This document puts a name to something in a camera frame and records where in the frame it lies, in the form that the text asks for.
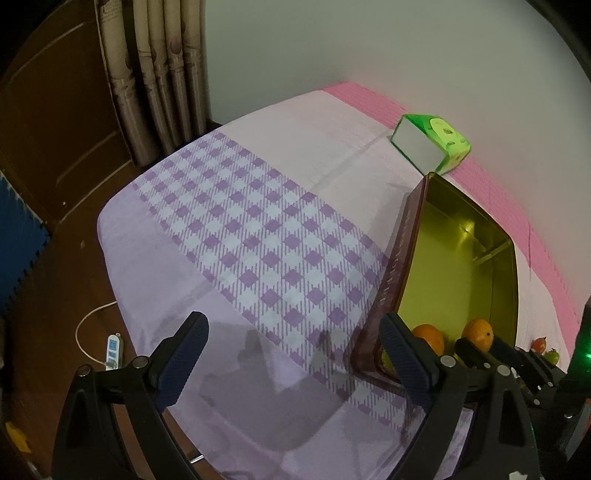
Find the tangerine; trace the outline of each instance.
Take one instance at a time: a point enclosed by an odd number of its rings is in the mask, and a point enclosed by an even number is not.
[[[413,328],[413,335],[425,340],[437,355],[443,355],[445,349],[443,334],[433,325],[428,323],[419,325]]]
[[[491,349],[494,337],[492,326],[485,319],[469,321],[462,332],[462,338],[467,338],[483,352]]]

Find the white wall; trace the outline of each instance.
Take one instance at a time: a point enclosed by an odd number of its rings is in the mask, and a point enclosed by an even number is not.
[[[525,0],[206,0],[212,118],[341,80],[437,113],[591,294],[591,83]]]

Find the bed sheet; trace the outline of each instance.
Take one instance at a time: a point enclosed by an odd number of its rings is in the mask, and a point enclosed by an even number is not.
[[[192,310],[209,318],[210,341],[170,410],[225,478],[386,478],[422,419],[347,368],[405,195],[421,176],[387,139],[402,108],[377,101],[372,109],[367,98],[357,108],[343,87],[187,145],[99,217],[138,354]],[[469,182],[450,181],[475,197]],[[544,329],[567,364],[554,300],[530,252],[518,249],[517,260],[518,344]],[[469,420],[465,411],[439,478],[453,471]]]

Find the curtain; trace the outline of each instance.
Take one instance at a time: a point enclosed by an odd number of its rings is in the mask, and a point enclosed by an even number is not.
[[[133,3],[133,35],[123,3]],[[206,132],[201,0],[98,0],[106,69],[123,130],[140,165],[170,155]],[[129,50],[137,49],[145,99]],[[141,108],[142,102],[147,107]]]

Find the wooden door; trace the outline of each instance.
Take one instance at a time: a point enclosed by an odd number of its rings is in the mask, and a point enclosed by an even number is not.
[[[92,1],[59,6],[0,80],[0,168],[50,229],[131,155]]]

